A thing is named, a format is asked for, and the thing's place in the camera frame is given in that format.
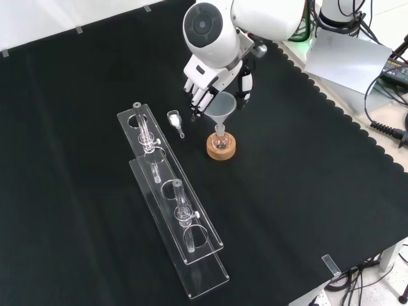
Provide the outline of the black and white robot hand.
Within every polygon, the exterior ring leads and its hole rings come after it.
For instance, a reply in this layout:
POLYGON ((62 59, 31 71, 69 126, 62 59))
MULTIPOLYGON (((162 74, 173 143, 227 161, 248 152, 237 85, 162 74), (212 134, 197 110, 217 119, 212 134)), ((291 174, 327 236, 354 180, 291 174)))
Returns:
POLYGON ((191 120, 201 117, 215 97, 234 80, 238 81, 238 91, 234 94, 237 108, 242 109, 249 101, 253 89, 253 79, 247 61, 239 61, 231 70, 211 68, 192 55, 184 68, 187 80, 184 92, 190 96, 189 107, 193 111, 191 120))

